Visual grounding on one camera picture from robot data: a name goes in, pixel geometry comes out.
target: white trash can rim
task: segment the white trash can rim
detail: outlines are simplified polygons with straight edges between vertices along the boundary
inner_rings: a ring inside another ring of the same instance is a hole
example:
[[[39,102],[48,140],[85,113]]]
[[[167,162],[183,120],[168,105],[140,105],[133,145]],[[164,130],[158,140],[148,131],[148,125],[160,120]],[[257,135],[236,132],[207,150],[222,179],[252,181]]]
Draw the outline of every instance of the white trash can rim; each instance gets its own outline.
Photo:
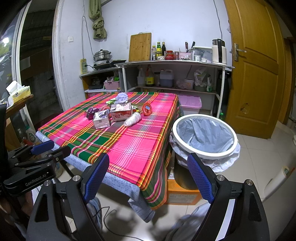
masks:
[[[227,130],[229,130],[232,139],[233,139],[233,144],[232,146],[224,152],[220,152],[220,153],[209,153],[209,152],[204,152],[204,151],[200,151],[197,150],[191,146],[189,146],[188,144],[186,144],[178,135],[177,133],[177,125],[185,120],[188,119],[195,119],[195,118],[201,118],[201,119],[208,119],[211,121],[214,121],[218,124],[220,124],[221,126],[225,127]],[[221,121],[220,119],[217,119],[215,117],[209,116],[209,115],[202,115],[202,114],[192,114],[192,115],[185,115],[183,117],[180,117],[179,119],[177,119],[173,125],[173,137],[176,140],[176,142],[178,143],[178,145],[180,145],[180,147],[182,147],[185,151],[189,152],[189,153],[196,153],[200,158],[205,158],[205,159],[209,159],[209,160],[215,160],[215,159],[220,159],[220,158],[224,158],[224,157],[228,157],[229,155],[231,155],[233,153],[233,151],[235,150],[235,147],[237,146],[237,136],[234,132],[234,130],[224,121]]]

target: metal screw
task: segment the metal screw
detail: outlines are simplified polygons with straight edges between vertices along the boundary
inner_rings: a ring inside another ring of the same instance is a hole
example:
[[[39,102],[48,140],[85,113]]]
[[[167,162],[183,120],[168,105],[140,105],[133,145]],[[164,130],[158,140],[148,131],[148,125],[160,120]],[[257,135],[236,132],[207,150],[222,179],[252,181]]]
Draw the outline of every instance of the metal screw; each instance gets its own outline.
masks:
[[[76,175],[72,179],[73,179],[73,181],[77,182],[77,181],[80,180],[80,176],[79,175]]]
[[[250,179],[247,179],[247,180],[246,180],[246,183],[247,183],[248,185],[250,185],[250,186],[252,186],[252,185],[253,185],[253,181],[252,181],[252,180],[250,180]]]
[[[45,186],[49,186],[50,183],[51,183],[50,180],[46,180],[46,181],[44,182],[44,185],[45,185]]]
[[[225,177],[223,175],[217,175],[217,179],[219,181],[224,181],[225,180]]]

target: kettle handle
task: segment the kettle handle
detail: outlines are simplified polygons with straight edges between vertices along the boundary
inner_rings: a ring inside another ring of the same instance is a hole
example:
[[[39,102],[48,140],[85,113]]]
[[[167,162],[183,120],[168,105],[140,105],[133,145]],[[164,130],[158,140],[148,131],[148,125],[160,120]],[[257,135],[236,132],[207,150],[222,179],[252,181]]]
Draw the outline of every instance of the kettle handle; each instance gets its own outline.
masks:
[[[219,58],[219,63],[222,63],[222,41],[221,39],[217,39],[218,41],[218,58]]]

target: pink basket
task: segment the pink basket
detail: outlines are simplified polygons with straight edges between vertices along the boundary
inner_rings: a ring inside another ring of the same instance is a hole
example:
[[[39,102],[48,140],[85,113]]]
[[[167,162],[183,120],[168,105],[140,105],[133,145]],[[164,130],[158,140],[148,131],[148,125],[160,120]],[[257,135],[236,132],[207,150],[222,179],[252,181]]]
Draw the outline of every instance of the pink basket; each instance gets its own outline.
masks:
[[[107,83],[104,83],[104,86],[106,90],[117,90],[120,87],[120,83],[119,81],[108,81]]]

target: paper roll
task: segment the paper roll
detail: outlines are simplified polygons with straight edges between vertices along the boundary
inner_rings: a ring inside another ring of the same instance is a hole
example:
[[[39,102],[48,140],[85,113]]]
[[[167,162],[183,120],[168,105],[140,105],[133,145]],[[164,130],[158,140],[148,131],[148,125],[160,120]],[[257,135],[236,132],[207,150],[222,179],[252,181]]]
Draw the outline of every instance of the paper roll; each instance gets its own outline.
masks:
[[[281,185],[286,181],[286,179],[290,175],[290,170],[288,167],[282,167],[280,172],[273,178],[265,187],[264,189],[264,195],[265,198],[269,198],[272,194],[275,193],[276,190],[278,190]]]

